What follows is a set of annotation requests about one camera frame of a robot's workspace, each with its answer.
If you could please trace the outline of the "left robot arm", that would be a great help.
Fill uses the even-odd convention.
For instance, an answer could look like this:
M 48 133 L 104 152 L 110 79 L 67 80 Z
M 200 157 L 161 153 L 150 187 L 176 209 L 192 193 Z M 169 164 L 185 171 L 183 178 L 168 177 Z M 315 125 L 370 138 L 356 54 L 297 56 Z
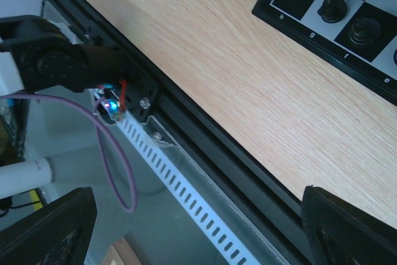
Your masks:
M 125 56 L 85 0 L 1 0 L 1 95 L 113 87 Z

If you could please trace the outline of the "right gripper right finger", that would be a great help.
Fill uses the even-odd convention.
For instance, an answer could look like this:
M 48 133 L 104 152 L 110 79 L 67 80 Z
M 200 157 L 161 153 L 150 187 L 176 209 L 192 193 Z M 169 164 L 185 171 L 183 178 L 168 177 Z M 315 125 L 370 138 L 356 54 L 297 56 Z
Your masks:
M 396 229 L 321 187 L 305 188 L 301 219 L 314 264 L 396 264 Z

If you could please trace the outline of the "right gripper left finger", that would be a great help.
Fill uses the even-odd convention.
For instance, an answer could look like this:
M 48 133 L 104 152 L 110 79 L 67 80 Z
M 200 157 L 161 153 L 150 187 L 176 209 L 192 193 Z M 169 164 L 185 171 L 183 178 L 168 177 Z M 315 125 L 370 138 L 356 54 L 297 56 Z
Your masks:
M 79 187 L 1 231 L 1 264 L 84 264 L 96 217 Z

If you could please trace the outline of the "black chess piece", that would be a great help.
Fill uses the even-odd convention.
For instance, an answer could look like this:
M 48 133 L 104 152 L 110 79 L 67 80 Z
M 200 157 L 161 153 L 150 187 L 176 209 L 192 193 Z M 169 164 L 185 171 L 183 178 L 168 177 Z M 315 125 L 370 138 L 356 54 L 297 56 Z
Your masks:
M 324 0 L 317 13 L 325 23 L 334 24 L 346 16 L 347 4 L 345 0 Z
M 356 18 L 349 29 L 350 42 L 357 47 L 365 47 L 376 42 L 380 35 L 381 25 L 372 18 Z
M 395 50 L 395 52 L 393 54 L 393 61 L 394 61 L 395 65 L 397 65 L 397 49 Z

